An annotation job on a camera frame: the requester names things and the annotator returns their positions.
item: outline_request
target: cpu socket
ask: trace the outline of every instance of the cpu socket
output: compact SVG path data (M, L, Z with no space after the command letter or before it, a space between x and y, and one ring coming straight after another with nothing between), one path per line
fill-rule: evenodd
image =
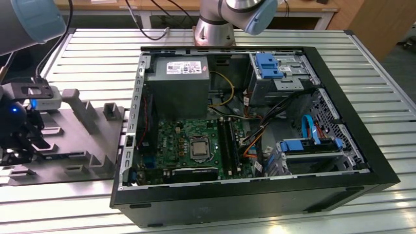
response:
M210 139L197 138L191 139L191 159L197 162L206 162L210 159Z

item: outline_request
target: slotted aluminum surface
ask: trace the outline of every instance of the slotted aluminum surface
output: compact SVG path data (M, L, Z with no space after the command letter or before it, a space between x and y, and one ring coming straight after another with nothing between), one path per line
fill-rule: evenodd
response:
M154 37L162 34L158 29L149 32ZM362 43L343 31L266 31L254 37L238 30L235 38L241 46L318 48L402 183L329 213L162 229L138 228L109 207L111 180L3 187L0 233L416 232L416 109ZM57 52L57 59L50 60L45 75L61 90L81 89L81 98L95 107L117 102L130 108L141 47L158 45L193 46L191 31L173 30L170 37L151 41L137 29L78 29Z

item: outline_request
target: blue led light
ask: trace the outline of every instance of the blue led light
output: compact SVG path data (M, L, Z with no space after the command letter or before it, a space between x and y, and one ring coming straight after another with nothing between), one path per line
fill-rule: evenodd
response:
M38 100L37 99L31 99L31 106L33 106L33 109L37 110L37 106L38 106Z

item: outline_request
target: white label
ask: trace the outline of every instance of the white label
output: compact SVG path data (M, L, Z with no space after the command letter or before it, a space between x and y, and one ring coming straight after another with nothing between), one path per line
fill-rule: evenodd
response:
M291 72L291 68L289 66L281 66L281 71L283 72Z
M202 74L202 62L169 62L167 74Z
M263 166L261 165L261 163L259 163L258 161L257 161L257 163L255 163L255 168L258 169L258 171L262 172Z
M119 8L121 8L121 9L129 9L129 7L127 7L127 6L119 6Z
M245 97L243 102L245 102L245 106L249 106L250 105L250 98Z

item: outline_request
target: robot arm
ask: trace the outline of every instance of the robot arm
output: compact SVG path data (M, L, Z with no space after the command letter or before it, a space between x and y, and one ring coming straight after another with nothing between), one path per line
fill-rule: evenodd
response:
M66 22L54 0L0 0L0 56L62 36Z
M277 8L278 0L202 0L194 35L197 45L234 45L234 25L251 35L261 34L275 17Z

